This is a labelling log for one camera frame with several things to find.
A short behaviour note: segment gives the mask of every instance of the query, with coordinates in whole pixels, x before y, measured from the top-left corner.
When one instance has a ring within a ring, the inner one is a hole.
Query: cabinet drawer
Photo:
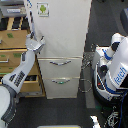
[[[78,77],[82,59],[38,59],[43,78]]]
[[[0,50],[0,66],[18,66],[21,60],[21,54],[27,49],[18,50]]]
[[[0,31],[0,49],[7,49],[7,48],[26,48],[26,35],[27,30],[6,30]]]
[[[0,67],[0,77],[8,73],[11,73],[15,68],[17,67]],[[35,63],[28,75],[38,75],[38,74],[39,72]]]
[[[39,86],[39,78],[36,81],[24,81],[20,92],[38,92],[41,88]]]
[[[76,98],[79,79],[44,79],[47,99]]]

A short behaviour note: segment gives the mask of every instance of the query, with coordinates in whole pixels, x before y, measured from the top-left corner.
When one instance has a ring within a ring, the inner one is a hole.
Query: robot logo
[[[125,74],[127,73],[126,69],[124,67],[120,67],[119,73],[117,74],[117,77],[114,78],[115,82],[120,85],[123,81],[123,78],[125,77]]]

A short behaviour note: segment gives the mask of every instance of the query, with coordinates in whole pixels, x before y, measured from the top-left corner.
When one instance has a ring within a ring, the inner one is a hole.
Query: white filing cabinet
[[[30,0],[30,8],[24,0],[29,21],[32,10],[37,38],[45,37],[38,61],[48,99],[77,97],[91,1]]]

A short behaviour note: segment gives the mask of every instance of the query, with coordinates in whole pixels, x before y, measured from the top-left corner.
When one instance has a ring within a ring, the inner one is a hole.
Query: gray floor
[[[91,50],[93,43],[99,46],[109,46],[111,36],[116,32],[126,36],[120,22],[120,12],[128,6],[128,0],[124,1],[106,0],[104,3],[100,3],[92,0],[89,31],[85,45],[86,55],[93,54]],[[86,67],[86,57],[83,61],[81,79],[91,81],[90,67]],[[82,90],[88,90],[90,85],[88,81],[80,81]],[[98,105],[92,90],[87,93],[79,90],[77,99],[21,98],[17,105],[16,116],[9,128],[36,128],[40,125],[79,125],[84,128],[92,128],[91,115],[98,117],[103,128],[105,118],[100,110],[96,109]]]

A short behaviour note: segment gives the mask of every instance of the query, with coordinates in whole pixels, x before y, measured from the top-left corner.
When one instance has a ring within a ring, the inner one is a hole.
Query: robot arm
[[[14,98],[20,92],[23,82],[35,62],[35,54],[43,48],[45,41],[33,39],[32,35],[26,37],[27,52],[22,53],[20,65],[12,72],[5,75],[0,85],[0,128],[7,128],[16,112]]]

